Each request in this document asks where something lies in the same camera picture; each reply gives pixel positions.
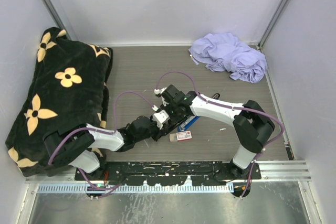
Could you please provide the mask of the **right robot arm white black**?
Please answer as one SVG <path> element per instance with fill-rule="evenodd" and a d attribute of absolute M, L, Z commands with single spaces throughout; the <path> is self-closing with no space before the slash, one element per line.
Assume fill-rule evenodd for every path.
<path fill-rule="evenodd" d="M 192 116 L 206 117 L 232 126 L 240 146 L 230 161 L 229 173 L 237 179 L 245 177 L 255 156 L 261 153 L 275 130 L 271 119 L 255 101 L 247 103 L 228 103 L 190 91 L 187 94 L 175 86 L 155 89 L 154 93 L 162 99 L 162 105 L 153 120 L 160 129 L 155 137 L 172 132 Z"/>

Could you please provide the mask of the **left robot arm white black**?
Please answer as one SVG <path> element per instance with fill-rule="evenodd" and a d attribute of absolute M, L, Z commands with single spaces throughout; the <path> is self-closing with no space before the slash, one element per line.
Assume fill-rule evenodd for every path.
<path fill-rule="evenodd" d="M 90 124 L 72 128 L 61 127 L 47 133 L 43 141 L 49 154 L 48 164 L 56 168 L 71 165 L 84 170 L 93 180 L 101 179 L 105 167 L 90 149 L 126 152 L 136 143 L 148 138 L 157 139 L 164 133 L 168 116 L 155 113 L 151 117 L 140 116 L 118 130 L 104 130 Z"/>

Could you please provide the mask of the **red white staple box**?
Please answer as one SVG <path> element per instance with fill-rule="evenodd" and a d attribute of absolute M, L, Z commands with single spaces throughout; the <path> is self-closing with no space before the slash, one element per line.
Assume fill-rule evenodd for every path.
<path fill-rule="evenodd" d="M 170 142 L 181 142 L 181 141 L 187 141 L 192 139 L 191 131 L 183 131 L 183 132 L 177 132 L 174 134 L 170 134 L 169 140 Z"/>

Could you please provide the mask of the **black stapler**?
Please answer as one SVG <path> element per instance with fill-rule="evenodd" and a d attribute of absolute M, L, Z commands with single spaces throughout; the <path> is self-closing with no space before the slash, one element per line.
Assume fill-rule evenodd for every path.
<path fill-rule="evenodd" d="M 166 105 L 168 105 L 168 103 L 165 102 L 165 101 L 163 101 L 163 104 L 160 106 L 160 108 L 161 108 L 162 110 L 164 110 Z M 183 122 L 181 122 L 180 124 L 178 124 L 178 123 L 177 123 L 177 124 L 172 124 L 171 121 L 170 121 L 170 119 L 169 119 L 169 120 L 164 124 L 164 127 L 167 128 L 168 133 L 171 133 L 174 129 L 177 129 L 178 126 L 181 125 Z"/>

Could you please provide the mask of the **blue stapler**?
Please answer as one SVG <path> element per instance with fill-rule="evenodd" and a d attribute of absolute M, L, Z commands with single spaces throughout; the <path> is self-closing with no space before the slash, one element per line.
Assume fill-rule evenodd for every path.
<path fill-rule="evenodd" d="M 181 125 L 178 126 L 177 131 L 183 132 L 186 131 L 193 123 L 195 123 L 200 117 L 199 116 L 190 116 L 187 118 Z"/>

